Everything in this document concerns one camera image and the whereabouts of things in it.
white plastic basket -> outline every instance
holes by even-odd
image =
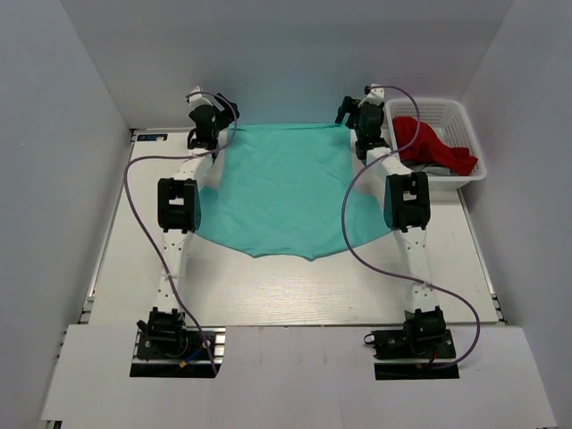
[[[449,147],[468,147],[471,155],[478,158],[469,176],[429,176],[430,189],[458,189],[470,181],[480,181],[486,176],[483,155],[476,140],[471,122],[463,105],[455,100],[442,98],[416,98],[421,121],[430,125],[441,141]],[[385,104],[387,123],[390,128],[391,146],[397,148],[392,119],[398,116],[416,117],[415,108],[408,98],[396,98]]]

white table surface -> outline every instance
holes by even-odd
[[[136,142],[132,157],[186,155],[186,132],[166,141]],[[130,173],[135,204],[156,240],[156,184],[181,161],[146,161]],[[483,322],[497,322],[491,293],[457,191],[431,194],[427,257],[435,284],[468,299]],[[391,234],[358,248],[371,263],[404,272]],[[122,194],[96,282],[90,324],[147,319],[156,297],[160,262]],[[371,272],[349,252],[308,262],[300,257],[252,258],[195,237],[181,295],[203,325],[401,324],[404,282]],[[460,301],[439,300],[449,323],[473,323]]]

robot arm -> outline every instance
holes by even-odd
[[[203,152],[204,149],[191,149],[189,156]],[[185,161],[173,177],[161,179],[158,183],[158,217],[159,225],[163,228],[163,255],[177,289],[180,278],[185,276],[189,244],[200,227],[198,195],[213,164],[210,156],[192,158]],[[167,275],[163,269],[154,304],[161,311],[179,309]]]
[[[393,231],[408,274],[426,283],[409,281],[402,330],[372,332],[376,356],[386,358],[454,357],[450,331],[446,329],[439,301],[431,281],[426,247],[426,227],[431,216],[429,184],[424,172],[412,172],[401,161],[389,155],[389,145],[382,138],[383,90],[366,87],[362,100],[345,97],[336,123],[349,114],[346,126],[356,134],[356,157],[363,164],[386,156],[372,167],[384,187],[383,217]]]
[[[378,147],[367,152],[370,163],[380,156],[387,156],[388,147]],[[395,156],[387,156],[373,167],[374,173],[385,183],[383,216],[393,230],[408,273],[421,280],[431,281],[427,263],[426,225],[429,221],[429,191],[426,176],[417,174]],[[426,285],[411,282],[406,301],[406,313],[434,311],[439,301]]]
[[[200,87],[196,87],[190,94],[200,90]],[[190,131],[187,138],[188,155],[191,159],[185,161],[171,178],[161,179],[158,182],[158,221],[163,229],[162,251],[177,289],[180,279],[185,275],[189,244],[195,231],[200,227],[199,192],[207,173],[216,162],[216,153],[212,156],[196,158],[192,156],[218,148],[220,132],[233,121],[228,106],[219,110],[201,94],[187,96],[187,102],[190,108],[189,117],[195,122],[195,128]],[[229,104],[238,117],[237,105],[231,102]],[[154,307],[164,312],[170,312],[173,308],[181,310],[172,294],[168,274],[164,269],[159,280]]]

white enclosure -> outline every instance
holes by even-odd
[[[467,109],[488,172],[463,188],[470,221],[556,422],[572,427],[570,22],[566,0],[2,2],[2,427],[36,427],[130,128],[189,127],[184,96],[197,84],[237,101],[245,123],[331,122],[371,82]]]

teal cloth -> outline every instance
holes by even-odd
[[[197,234],[252,257],[341,252],[341,202],[351,179],[345,127],[242,126],[226,149],[220,188],[201,190]],[[389,232],[375,197],[356,191],[346,221],[354,246]]]

